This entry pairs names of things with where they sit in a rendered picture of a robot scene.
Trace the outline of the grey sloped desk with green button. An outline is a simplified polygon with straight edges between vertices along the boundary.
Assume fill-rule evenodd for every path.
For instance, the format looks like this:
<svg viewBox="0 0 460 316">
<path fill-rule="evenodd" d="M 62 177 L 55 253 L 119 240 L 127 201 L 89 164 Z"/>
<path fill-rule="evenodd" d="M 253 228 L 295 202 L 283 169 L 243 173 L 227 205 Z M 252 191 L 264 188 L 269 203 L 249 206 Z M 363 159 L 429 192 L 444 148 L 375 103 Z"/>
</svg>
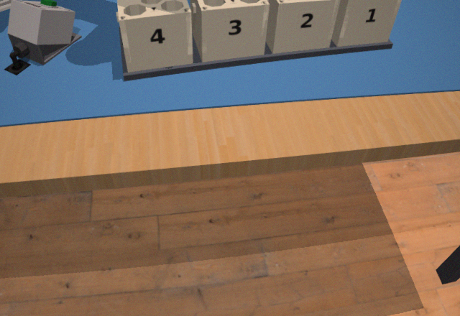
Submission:
<svg viewBox="0 0 460 316">
<path fill-rule="evenodd" d="M 45 65 L 59 55 L 82 37 L 73 33 L 74 19 L 75 11 L 53 0 L 11 0 L 7 33 L 14 49 L 11 65 L 25 70 L 31 64 L 17 56 Z"/>
</svg>

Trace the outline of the blue bench mat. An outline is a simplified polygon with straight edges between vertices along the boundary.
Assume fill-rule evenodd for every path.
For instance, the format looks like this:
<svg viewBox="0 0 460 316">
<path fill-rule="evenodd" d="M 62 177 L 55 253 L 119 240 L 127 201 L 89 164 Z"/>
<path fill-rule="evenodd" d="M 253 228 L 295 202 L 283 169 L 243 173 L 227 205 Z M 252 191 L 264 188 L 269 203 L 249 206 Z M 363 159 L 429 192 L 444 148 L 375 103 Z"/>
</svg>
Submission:
<svg viewBox="0 0 460 316">
<path fill-rule="evenodd" d="M 392 49 L 124 81 L 117 0 L 53 0 L 82 37 L 45 65 L 11 65 L 0 11 L 0 127 L 145 113 L 460 91 L 460 0 L 402 0 Z"/>
</svg>

